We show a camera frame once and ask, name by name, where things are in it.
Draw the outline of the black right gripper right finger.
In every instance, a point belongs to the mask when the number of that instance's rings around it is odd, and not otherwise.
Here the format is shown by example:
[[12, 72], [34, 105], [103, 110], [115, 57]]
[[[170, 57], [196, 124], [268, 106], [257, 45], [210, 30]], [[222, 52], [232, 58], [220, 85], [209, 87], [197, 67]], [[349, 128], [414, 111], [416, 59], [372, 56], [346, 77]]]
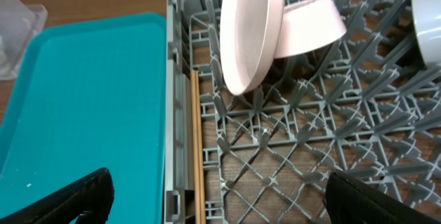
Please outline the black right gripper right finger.
[[325, 207], [332, 224], [440, 224], [340, 170], [329, 175]]

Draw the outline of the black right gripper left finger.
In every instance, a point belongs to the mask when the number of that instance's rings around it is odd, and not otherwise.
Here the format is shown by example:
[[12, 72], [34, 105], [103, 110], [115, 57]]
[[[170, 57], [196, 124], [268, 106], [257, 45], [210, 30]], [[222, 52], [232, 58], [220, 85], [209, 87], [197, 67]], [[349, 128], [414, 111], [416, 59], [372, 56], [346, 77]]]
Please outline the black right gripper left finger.
[[1, 223], [106, 223], [113, 202], [112, 176], [102, 167], [2, 218]]

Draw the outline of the wooden chopstick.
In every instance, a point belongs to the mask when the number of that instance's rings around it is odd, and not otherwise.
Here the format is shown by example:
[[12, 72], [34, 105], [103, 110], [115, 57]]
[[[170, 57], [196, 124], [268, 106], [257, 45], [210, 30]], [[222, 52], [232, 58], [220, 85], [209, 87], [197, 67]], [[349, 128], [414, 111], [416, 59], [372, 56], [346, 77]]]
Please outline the wooden chopstick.
[[200, 198], [200, 210], [201, 220], [200, 223], [206, 224], [205, 213], [205, 180], [203, 170], [203, 141], [202, 141], [202, 124], [201, 124], [201, 106], [200, 106], [200, 92], [199, 92], [199, 80], [198, 72], [193, 71], [194, 75], [194, 87], [195, 87], [195, 102], [196, 102], [196, 131], [197, 131], [197, 143], [198, 143], [198, 172], [199, 172], [199, 198]]
[[202, 210], [201, 210], [201, 192], [200, 192], [200, 173], [199, 173], [199, 159], [198, 159], [198, 126], [196, 120], [196, 71], [190, 70], [190, 80], [191, 80], [191, 100], [192, 100], [192, 137], [193, 137], [193, 149], [194, 149], [194, 199], [195, 199], [195, 210], [196, 210], [196, 224], [202, 223]]

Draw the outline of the white bowl with rice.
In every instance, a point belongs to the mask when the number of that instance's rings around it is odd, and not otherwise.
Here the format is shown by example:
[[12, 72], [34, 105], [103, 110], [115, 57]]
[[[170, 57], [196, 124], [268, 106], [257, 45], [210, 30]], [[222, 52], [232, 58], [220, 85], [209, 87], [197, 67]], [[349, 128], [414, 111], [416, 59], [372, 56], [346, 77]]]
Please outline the white bowl with rice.
[[286, 6], [280, 29], [277, 59], [325, 47], [347, 32], [334, 0], [302, 0]]

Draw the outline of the large white plate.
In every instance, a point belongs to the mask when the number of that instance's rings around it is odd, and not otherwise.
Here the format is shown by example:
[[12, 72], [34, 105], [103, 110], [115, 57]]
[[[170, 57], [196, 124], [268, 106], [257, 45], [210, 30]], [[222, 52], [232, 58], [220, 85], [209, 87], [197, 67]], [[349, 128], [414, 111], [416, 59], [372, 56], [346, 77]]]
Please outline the large white plate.
[[257, 88], [273, 63], [285, 0], [222, 0], [220, 62], [228, 90]]

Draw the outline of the white cup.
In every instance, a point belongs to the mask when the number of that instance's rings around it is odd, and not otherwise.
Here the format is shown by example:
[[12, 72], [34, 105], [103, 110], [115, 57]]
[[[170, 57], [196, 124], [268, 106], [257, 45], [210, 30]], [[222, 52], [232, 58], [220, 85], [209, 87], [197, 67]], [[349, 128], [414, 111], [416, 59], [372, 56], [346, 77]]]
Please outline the white cup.
[[440, 66], [440, 0], [411, 0], [411, 8], [423, 61]]

